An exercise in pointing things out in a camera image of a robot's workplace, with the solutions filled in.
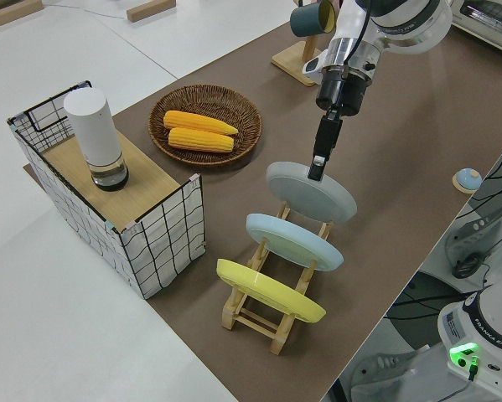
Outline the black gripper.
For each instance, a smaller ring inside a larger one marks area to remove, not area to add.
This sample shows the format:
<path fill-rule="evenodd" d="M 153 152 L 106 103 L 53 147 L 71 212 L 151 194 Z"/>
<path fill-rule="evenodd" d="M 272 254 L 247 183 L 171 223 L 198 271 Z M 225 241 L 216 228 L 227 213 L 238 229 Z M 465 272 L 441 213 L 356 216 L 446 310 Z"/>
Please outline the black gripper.
<path fill-rule="evenodd" d="M 343 75 L 340 68 L 323 70 L 323 79 L 316 96 L 316 104 L 324 114 L 319 123 L 313 145 L 313 159 L 308 178 L 321 181 L 331 152 L 335 149 L 344 116 L 359 113 L 368 82 L 358 75 Z"/>

